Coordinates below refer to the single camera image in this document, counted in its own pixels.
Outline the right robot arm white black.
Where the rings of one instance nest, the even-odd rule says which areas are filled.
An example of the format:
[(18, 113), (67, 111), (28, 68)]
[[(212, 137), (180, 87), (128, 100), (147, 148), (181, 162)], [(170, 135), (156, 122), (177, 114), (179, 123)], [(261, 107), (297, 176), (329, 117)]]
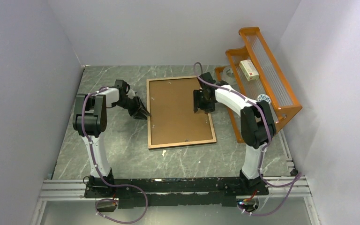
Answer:
[(241, 137), (246, 144), (245, 161), (240, 171), (239, 189), (249, 195), (262, 182), (261, 164), (263, 147), (276, 134), (275, 123), (269, 103), (250, 99), (231, 87), (227, 82), (216, 82), (209, 72), (197, 77), (200, 84), (193, 91), (194, 112), (215, 111), (215, 104), (221, 103), (240, 117)]

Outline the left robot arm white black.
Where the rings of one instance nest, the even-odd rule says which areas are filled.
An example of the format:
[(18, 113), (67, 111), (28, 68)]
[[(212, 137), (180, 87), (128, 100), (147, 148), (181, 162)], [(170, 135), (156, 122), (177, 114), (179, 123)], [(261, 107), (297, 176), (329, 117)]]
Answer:
[(101, 87), (95, 92), (78, 94), (73, 112), (73, 128), (81, 136), (88, 152), (89, 184), (97, 187), (104, 197), (111, 196), (117, 187), (104, 144), (107, 109), (114, 107), (126, 109), (130, 117), (138, 120), (147, 120), (151, 116), (141, 98), (124, 80), (115, 80), (113, 86)]

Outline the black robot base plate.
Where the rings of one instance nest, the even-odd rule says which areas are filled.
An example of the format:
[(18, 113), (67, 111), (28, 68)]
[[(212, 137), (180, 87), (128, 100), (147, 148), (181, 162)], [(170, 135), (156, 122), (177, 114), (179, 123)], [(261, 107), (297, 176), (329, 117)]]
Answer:
[(252, 195), (268, 195), (264, 182), (246, 188), (240, 177), (114, 179), (117, 187), (85, 183), (85, 198), (115, 198), (119, 209), (148, 206), (211, 205), (232, 207)]

